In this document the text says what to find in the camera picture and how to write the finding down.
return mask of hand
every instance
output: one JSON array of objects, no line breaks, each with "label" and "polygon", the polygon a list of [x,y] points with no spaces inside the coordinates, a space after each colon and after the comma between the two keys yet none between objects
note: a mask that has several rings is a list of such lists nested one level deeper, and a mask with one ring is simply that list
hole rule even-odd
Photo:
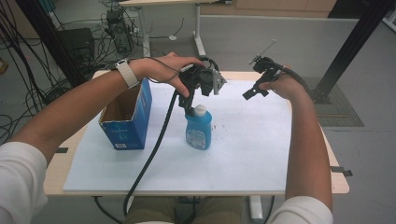
[{"label": "hand", "polygon": [[259,85],[262,90],[273,91],[279,96],[292,101],[301,94],[306,94],[304,87],[291,75],[282,73],[274,82],[264,82]]},{"label": "hand", "polygon": [[161,63],[150,58],[144,58],[131,61],[130,66],[138,79],[150,77],[159,82],[168,83],[175,87],[175,89],[184,97],[188,97],[190,94],[189,90],[181,82],[177,71],[188,64],[204,64],[194,57],[178,57],[174,52],[171,52],[166,56],[156,58],[156,60]]}]

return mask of white paper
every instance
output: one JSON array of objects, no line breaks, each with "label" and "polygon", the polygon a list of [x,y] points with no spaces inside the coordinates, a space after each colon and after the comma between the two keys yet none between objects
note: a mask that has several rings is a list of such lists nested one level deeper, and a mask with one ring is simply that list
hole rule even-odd
[{"label": "white paper", "polygon": [[[291,115],[287,101],[270,92],[246,101],[242,94],[252,81],[229,80],[219,95],[195,91],[193,105],[212,114],[212,144],[208,150],[190,147],[185,139],[183,108],[174,106],[157,155],[136,192],[218,193],[283,191],[286,186]],[[146,147],[113,149],[93,119],[82,137],[64,190],[129,190],[159,136],[174,89],[150,83],[152,106]]]}]

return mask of white shirt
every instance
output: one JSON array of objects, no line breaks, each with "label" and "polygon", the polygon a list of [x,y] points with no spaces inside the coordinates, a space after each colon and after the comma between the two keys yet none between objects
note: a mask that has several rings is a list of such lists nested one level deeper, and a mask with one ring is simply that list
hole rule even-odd
[{"label": "white shirt", "polygon": [[318,199],[299,196],[287,199],[268,219],[272,224],[332,224],[332,212]]},{"label": "white shirt", "polygon": [[27,224],[47,203],[43,190],[47,161],[24,143],[0,146],[0,223]]}]

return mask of smartwatch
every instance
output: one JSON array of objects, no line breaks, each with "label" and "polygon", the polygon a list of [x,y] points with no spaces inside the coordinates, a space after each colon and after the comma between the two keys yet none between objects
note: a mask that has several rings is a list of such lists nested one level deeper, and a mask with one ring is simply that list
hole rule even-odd
[{"label": "smartwatch", "polygon": [[132,71],[132,68],[129,66],[130,61],[131,59],[122,59],[116,62],[114,67],[111,69],[111,71],[119,70],[129,89],[139,83],[136,76],[134,75],[134,71]]}]

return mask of blue cardboard box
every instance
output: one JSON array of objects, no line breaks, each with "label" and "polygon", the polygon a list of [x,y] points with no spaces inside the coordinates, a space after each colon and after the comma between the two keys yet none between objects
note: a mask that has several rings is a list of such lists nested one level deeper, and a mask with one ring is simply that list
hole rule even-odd
[{"label": "blue cardboard box", "polygon": [[102,111],[99,124],[116,150],[145,148],[151,102],[149,81],[144,78]]}]

